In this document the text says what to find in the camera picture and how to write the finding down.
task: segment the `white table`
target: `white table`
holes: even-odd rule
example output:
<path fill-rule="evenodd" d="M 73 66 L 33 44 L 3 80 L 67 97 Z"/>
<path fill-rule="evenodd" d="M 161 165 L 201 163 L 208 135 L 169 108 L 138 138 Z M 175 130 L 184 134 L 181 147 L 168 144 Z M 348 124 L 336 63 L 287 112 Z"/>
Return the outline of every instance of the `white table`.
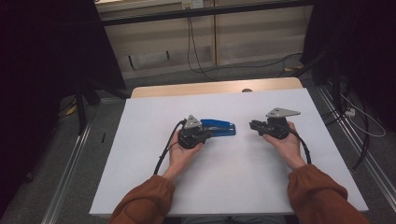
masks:
<path fill-rule="evenodd" d="M 206 141 L 176 182 L 169 216 L 291 214 L 290 169 L 248 125 L 265 120 L 274 107 L 301 112 L 288 120 L 307 143 L 312 162 L 348 190 L 358 210 L 368 210 L 307 90 L 295 89 L 128 100 L 90 214 L 110 216 L 130 189 L 151 177 L 169 134 L 189 114 L 233 122 L 236 135 Z M 159 174 L 167 165 L 168 157 Z"/>

